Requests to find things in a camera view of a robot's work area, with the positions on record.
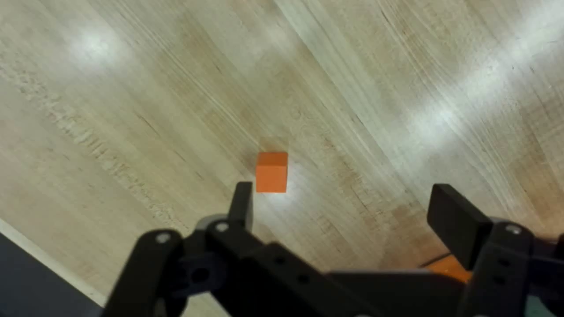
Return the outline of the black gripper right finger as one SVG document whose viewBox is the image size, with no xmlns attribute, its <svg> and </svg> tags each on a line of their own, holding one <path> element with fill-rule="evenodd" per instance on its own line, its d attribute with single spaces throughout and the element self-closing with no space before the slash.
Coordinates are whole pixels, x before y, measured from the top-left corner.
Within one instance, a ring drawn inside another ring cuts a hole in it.
<svg viewBox="0 0 564 317">
<path fill-rule="evenodd" d="M 564 317 L 564 239 L 493 220 L 447 183 L 431 186 L 426 222 L 470 273 L 456 317 L 524 317 L 528 297 Z"/>
</svg>

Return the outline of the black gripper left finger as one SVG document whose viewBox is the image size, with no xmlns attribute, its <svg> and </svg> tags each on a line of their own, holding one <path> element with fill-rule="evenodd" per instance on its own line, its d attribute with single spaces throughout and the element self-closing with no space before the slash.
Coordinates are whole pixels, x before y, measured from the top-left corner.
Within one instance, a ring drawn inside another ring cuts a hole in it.
<svg viewBox="0 0 564 317">
<path fill-rule="evenodd" d="M 376 317 L 325 274 L 278 243 L 249 232 L 248 181 L 234 186 L 223 215 L 191 234 L 144 232 L 126 259 L 101 317 L 181 317 L 188 301 L 209 294 L 230 317 Z"/>
</svg>

